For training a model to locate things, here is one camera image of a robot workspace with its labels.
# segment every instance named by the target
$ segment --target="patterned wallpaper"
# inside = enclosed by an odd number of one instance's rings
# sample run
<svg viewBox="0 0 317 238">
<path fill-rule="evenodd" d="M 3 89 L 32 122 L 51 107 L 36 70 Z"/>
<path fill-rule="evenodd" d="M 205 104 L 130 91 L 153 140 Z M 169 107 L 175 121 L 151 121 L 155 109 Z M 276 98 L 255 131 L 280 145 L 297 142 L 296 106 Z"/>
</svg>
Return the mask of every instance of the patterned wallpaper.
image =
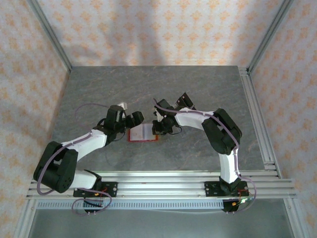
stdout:
<svg viewBox="0 0 317 238">
<path fill-rule="evenodd" d="M 317 1 L 294 1 L 252 75 L 277 159 L 317 233 Z"/>
<path fill-rule="evenodd" d="M 248 66 L 283 0 L 40 0 L 74 66 Z"/>
<path fill-rule="evenodd" d="M 13 236 L 66 69 L 26 0 L 0 4 L 0 237 Z"/>
</svg>

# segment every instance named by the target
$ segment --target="table surface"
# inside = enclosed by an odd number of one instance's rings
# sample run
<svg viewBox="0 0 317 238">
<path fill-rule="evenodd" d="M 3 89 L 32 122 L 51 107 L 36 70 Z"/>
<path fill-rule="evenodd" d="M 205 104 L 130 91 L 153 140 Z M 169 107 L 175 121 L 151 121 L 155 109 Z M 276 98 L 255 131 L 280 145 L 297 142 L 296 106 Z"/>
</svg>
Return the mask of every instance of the table surface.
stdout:
<svg viewBox="0 0 317 238">
<path fill-rule="evenodd" d="M 52 140 L 64 142 L 85 133 L 75 119 L 84 103 L 107 106 L 126 102 L 127 114 L 141 111 L 143 123 L 156 119 L 152 98 L 171 105 L 187 92 L 197 110 L 225 109 L 241 129 L 238 152 L 240 170 L 264 169 L 239 70 L 236 66 L 101 66 L 75 67 L 67 84 Z M 93 128 L 105 118 L 107 108 L 83 107 L 81 124 Z M 77 168 L 92 171 L 219 171 L 218 154 L 201 130 L 183 127 L 178 135 L 160 136 L 155 142 L 120 141 L 95 150 L 78 162 Z"/>
</svg>

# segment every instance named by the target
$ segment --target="gray floor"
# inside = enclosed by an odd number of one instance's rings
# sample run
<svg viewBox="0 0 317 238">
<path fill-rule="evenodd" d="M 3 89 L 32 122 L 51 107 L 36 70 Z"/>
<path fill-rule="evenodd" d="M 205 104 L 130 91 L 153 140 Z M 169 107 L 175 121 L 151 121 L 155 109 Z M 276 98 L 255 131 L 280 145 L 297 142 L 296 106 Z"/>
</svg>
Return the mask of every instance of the gray floor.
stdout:
<svg viewBox="0 0 317 238">
<path fill-rule="evenodd" d="M 106 210 L 79 217 L 70 210 L 37 210 L 29 238 L 292 238 L 282 199 L 257 200 L 247 211 L 189 213 Z"/>
<path fill-rule="evenodd" d="M 264 168 L 243 86 L 236 66 L 116 66 L 75 67 L 60 107 L 52 140 L 63 142 L 87 132 L 76 123 L 75 109 L 87 102 L 128 104 L 127 113 L 142 111 L 145 121 L 155 119 L 152 98 L 171 105 L 187 92 L 196 109 L 225 109 L 242 130 L 239 169 Z M 102 107 L 79 111 L 81 123 L 92 128 L 106 117 Z M 128 142 L 126 136 L 79 161 L 78 169 L 92 171 L 219 171 L 218 154 L 203 131 L 183 128 L 157 142 Z"/>
</svg>

